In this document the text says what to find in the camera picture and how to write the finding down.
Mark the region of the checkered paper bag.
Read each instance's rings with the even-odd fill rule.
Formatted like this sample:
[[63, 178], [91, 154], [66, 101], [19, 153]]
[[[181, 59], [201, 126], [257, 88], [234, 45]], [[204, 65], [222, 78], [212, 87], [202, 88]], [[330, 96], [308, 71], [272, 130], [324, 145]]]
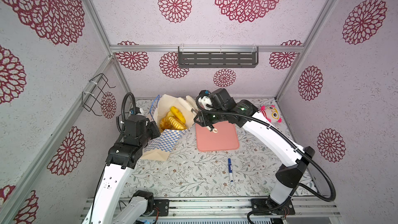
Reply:
[[192, 100], [190, 96], [157, 96], [150, 107], [149, 117], [155, 121], [161, 134], [149, 141], [144, 148], [142, 160], [168, 159], [178, 140], [194, 125], [193, 118], [197, 108], [192, 105]]

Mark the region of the ridged spiral bread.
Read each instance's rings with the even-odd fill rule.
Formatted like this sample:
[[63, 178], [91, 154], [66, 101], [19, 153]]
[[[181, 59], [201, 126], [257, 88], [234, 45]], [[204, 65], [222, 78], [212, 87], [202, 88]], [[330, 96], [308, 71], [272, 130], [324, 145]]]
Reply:
[[172, 127], [173, 130], [186, 130], [187, 127], [185, 126], [185, 124], [183, 122], [181, 122], [178, 118], [173, 117], [173, 116], [169, 116], [166, 118], [167, 119], [167, 123]]

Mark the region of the yellow twisted bread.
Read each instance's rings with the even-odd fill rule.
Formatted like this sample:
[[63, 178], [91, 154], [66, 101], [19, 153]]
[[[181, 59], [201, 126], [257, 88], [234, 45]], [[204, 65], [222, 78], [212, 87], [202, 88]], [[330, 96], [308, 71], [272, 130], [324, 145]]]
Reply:
[[173, 115], [174, 115], [180, 122], [182, 122], [183, 124], [186, 123], [186, 120], [185, 120], [184, 115], [182, 114], [182, 112], [181, 112], [178, 108], [176, 108], [175, 106], [172, 106], [172, 107], [170, 108], [170, 111], [173, 113]]

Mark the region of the bundt bread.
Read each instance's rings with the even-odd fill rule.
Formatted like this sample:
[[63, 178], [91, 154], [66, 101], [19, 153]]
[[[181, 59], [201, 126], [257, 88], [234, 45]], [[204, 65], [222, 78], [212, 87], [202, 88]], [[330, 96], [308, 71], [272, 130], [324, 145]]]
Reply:
[[160, 121], [160, 128], [164, 131], [164, 130], [171, 130], [172, 126], [168, 120], [167, 117], [164, 117], [161, 119]]

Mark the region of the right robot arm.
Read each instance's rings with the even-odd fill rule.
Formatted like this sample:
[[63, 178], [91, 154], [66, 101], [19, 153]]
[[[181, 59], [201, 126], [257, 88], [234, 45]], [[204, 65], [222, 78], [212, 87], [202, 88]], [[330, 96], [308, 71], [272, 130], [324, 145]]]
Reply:
[[[214, 92], [202, 90], [195, 99], [198, 113], [194, 122], [211, 130], [214, 124], [227, 121], [248, 131], [268, 147], [282, 162], [276, 172], [277, 182], [267, 197], [265, 205], [258, 210], [247, 214], [247, 220], [252, 223], [252, 215], [270, 216], [275, 211], [282, 210], [289, 204], [298, 187], [325, 202], [333, 202], [336, 198], [334, 184], [327, 173], [314, 160], [315, 151], [307, 146], [302, 147], [290, 140], [281, 131], [275, 128], [261, 113], [261, 111], [248, 100], [235, 100], [226, 89], [220, 88]], [[311, 164], [325, 179], [330, 195], [324, 196], [301, 183], [304, 172]]]

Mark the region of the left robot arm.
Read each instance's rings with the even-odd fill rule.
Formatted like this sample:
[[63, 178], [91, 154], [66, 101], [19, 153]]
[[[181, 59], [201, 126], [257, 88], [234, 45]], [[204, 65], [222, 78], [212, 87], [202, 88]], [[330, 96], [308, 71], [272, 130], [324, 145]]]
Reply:
[[153, 194], [139, 190], [124, 209], [115, 214], [124, 185], [143, 155], [144, 148], [149, 141], [161, 135], [156, 123], [136, 107], [131, 92], [123, 98], [120, 120], [117, 125], [120, 135], [108, 151], [92, 205], [83, 220], [85, 224], [135, 224], [141, 216], [159, 213]]

